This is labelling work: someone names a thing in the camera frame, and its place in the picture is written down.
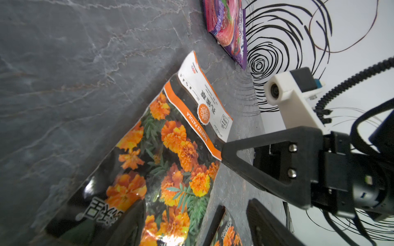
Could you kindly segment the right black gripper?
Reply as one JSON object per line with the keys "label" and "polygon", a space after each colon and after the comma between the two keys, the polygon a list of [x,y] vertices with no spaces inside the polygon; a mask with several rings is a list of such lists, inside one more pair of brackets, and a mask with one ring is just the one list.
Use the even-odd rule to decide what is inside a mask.
{"label": "right black gripper", "polygon": [[351,219],[361,209],[381,221],[394,214],[392,113],[369,140],[373,146],[364,149],[355,133],[331,132],[323,145],[320,129],[296,127],[225,143],[222,163],[256,188],[300,209],[313,204]]}

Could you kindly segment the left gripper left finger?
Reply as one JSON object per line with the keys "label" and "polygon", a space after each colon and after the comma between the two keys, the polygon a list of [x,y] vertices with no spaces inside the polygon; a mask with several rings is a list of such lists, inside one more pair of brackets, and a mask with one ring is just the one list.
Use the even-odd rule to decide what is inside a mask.
{"label": "left gripper left finger", "polygon": [[146,219],[146,203],[135,202],[109,229],[93,240],[93,246],[139,246]]}

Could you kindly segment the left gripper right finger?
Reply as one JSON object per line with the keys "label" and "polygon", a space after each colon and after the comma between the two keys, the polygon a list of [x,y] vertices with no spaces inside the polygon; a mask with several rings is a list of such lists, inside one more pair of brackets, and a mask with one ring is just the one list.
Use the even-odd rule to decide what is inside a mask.
{"label": "left gripper right finger", "polygon": [[302,246],[299,241],[257,199],[251,199],[246,209],[254,246]]}

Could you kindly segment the orange marigold seed packet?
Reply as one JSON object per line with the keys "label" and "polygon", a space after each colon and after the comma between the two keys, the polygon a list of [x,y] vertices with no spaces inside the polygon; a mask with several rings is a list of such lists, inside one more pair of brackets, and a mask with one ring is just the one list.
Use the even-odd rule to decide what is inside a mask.
{"label": "orange marigold seed packet", "polygon": [[240,233],[229,210],[219,205],[209,226],[204,246],[242,246]]}
{"label": "orange marigold seed packet", "polygon": [[139,246],[194,246],[233,118],[190,52],[95,171],[45,226],[64,246],[92,246],[135,202]]}

